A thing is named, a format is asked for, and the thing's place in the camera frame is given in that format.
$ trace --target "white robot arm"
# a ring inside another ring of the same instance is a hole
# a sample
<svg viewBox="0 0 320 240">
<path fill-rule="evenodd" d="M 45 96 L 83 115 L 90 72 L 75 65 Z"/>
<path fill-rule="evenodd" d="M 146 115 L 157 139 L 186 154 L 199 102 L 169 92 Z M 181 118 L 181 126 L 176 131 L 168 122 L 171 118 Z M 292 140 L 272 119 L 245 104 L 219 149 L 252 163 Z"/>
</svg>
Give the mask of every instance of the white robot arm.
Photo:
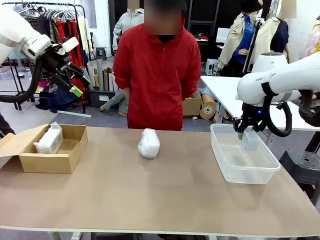
<svg viewBox="0 0 320 240">
<path fill-rule="evenodd" d="M 24 102 L 36 91 L 42 69 L 51 74 L 52 82 L 65 91 L 80 97 L 83 93 L 72 84 L 72 78 L 80 79 L 87 87 L 90 81 L 83 75 L 83 70 L 70 62 L 68 52 L 79 43 L 73 37 L 63 44 L 52 44 L 46 35 L 41 35 L 9 6 L 0 5 L 0 15 L 7 22 L 0 24 L 0 64 L 3 63 L 14 48 L 33 63 L 35 70 L 29 89 L 19 96 L 0 95 L 0 102 Z"/>
<path fill-rule="evenodd" d="M 271 65 L 276 67 L 259 72 L 259 69 Z M 237 97 L 244 104 L 242 117 L 233 119 L 236 132 L 243 133 L 248 126 L 253 126 L 257 132 L 268 127 L 277 136 L 288 136 L 292 131 L 292 115 L 286 102 L 296 99 L 299 94 L 301 117 L 320 127 L 320 112 L 310 111 L 312 90 L 320 90 L 320 52 L 291 64 L 285 63 L 282 53 L 264 53 L 257 59 L 253 71 L 256 68 L 258 71 L 245 75 L 237 87 Z M 277 108 L 285 112 L 285 131 L 280 131 L 272 123 L 269 111 L 272 103 L 277 103 Z"/>
</svg>

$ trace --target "navy shirt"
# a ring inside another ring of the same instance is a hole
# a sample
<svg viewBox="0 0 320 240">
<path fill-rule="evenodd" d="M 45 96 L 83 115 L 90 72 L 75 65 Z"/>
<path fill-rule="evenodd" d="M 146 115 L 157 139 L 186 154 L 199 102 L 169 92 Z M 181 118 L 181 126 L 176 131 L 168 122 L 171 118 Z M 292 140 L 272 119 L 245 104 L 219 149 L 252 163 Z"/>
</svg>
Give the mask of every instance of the navy shirt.
<svg viewBox="0 0 320 240">
<path fill-rule="evenodd" d="M 286 21 L 279 20 L 280 23 L 271 40 L 270 49 L 276 53 L 283 53 L 289 42 L 289 28 Z"/>
<path fill-rule="evenodd" d="M 236 49 L 236 51 L 233 53 L 231 60 L 240 63 L 242 65 L 245 65 L 247 56 L 246 55 L 239 55 L 239 50 L 241 49 L 247 49 L 249 50 L 251 40 L 255 34 L 254 27 L 251 26 L 251 19 L 249 16 L 244 15 L 244 34 L 243 38 L 241 40 L 241 43 L 239 47 Z"/>
</svg>

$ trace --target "gray hoodie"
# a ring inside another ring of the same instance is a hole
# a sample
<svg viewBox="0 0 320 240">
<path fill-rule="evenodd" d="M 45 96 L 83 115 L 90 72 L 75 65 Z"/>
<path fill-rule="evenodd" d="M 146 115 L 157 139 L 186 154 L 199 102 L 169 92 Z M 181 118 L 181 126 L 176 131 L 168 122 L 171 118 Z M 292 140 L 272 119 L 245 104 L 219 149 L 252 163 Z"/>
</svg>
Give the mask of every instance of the gray hoodie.
<svg viewBox="0 0 320 240">
<path fill-rule="evenodd" d="M 130 9 L 128 9 L 114 26 L 112 50 L 117 51 L 117 40 L 120 39 L 122 33 L 127 31 L 129 28 L 143 24 L 144 21 L 145 11 L 142 8 L 137 9 L 135 13 L 131 13 Z"/>
</svg>

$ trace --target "bubble wrapped package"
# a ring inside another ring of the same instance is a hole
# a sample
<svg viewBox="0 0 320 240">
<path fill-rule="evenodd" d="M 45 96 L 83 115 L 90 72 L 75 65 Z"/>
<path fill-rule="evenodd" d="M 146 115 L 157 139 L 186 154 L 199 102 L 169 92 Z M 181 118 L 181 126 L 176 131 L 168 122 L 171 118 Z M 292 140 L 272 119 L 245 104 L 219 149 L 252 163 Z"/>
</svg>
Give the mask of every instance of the bubble wrapped package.
<svg viewBox="0 0 320 240">
<path fill-rule="evenodd" d="M 63 141 L 62 128 L 54 122 L 40 141 L 35 142 L 34 145 L 38 154 L 56 154 Z"/>
<path fill-rule="evenodd" d="M 147 159 L 154 159 L 160 148 L 160 141 L 154 129 L 145 129 L 138 144 L 139 152 Z"/>
</svg>

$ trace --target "red garment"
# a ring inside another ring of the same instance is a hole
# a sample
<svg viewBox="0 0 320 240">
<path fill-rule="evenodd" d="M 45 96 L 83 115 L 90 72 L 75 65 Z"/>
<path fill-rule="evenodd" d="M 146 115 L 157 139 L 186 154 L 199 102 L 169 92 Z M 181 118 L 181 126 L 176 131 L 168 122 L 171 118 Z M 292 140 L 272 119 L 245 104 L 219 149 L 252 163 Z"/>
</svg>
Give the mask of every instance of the red garment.
<svg viewBox="0 0 320 240">
<path fill-rule="evenodd" d="M 70 39 L 72 37 L 76 37 L 79 41 L 78 31 L 75 22 L 67 22 L 64 23 L 61 20 L 56 21 L 56 25 L 58 28 L 59 42 L 63 43 L 63 38 L 67 37 Z M 83 57 L 81 54 L 81 47 L 78 45 L 73 50 L 68 52 L 71 56 L 71 62 L 73 62 L 78 67 L 83 65 Z M 75 85 L 80 91 L 84 92 L 84 84 L 77 78 L 72 79 L 72 84 Z"/>
<path fill-rule="evenodd" d="M 183 101 L 197 91 L 201 76 L 199 47 L 184 21 L 181 35 L 165 45 L 145 34 L 144 24 L 121 36 L 113 69 L 117 85 L 131 88 L 129 128 L 181 131 Z"/>
</svg>

